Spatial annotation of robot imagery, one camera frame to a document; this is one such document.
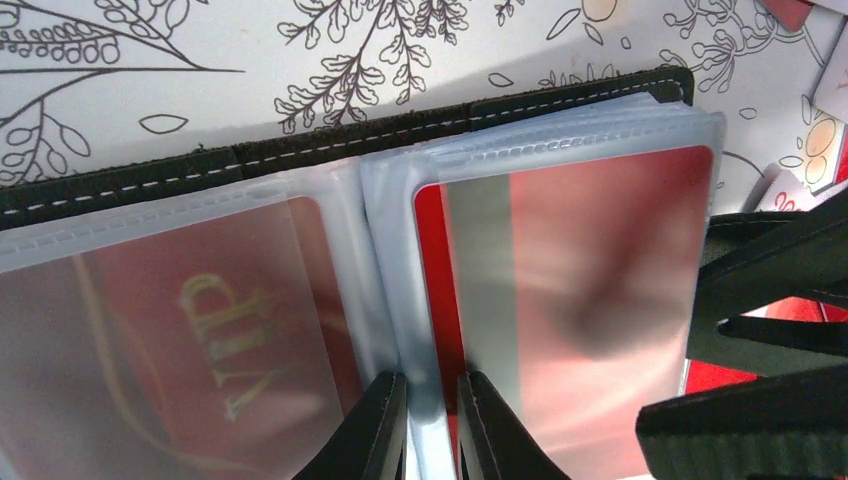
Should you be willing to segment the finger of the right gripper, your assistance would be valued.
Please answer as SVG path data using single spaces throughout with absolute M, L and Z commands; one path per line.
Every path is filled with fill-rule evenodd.
M 645 406 L 656 479 L 844 479 L 847 368 L 761 378 Z
M 708 224 L 693 318 L 789 297 L 847 304 L 847 194 L 810 211 L 716 215 Z

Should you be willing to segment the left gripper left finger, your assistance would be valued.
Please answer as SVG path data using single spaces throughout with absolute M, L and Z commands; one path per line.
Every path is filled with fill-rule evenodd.
M 395 480 L 405 477 L 407 380 L 384 371 L 295 480 Z

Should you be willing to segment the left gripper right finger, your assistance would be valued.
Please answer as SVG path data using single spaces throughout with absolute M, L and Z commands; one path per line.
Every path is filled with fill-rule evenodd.
M 484 373 L 460 375 L 457 394 L 462 479 L 569 479 L 543 452 Z

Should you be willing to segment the black card holder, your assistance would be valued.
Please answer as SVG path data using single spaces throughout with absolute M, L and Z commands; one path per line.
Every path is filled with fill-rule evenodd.
M 1 193 L 5 479 L 454 479 L 482 374 L 640 479 L 726 120 L 682 67 Z

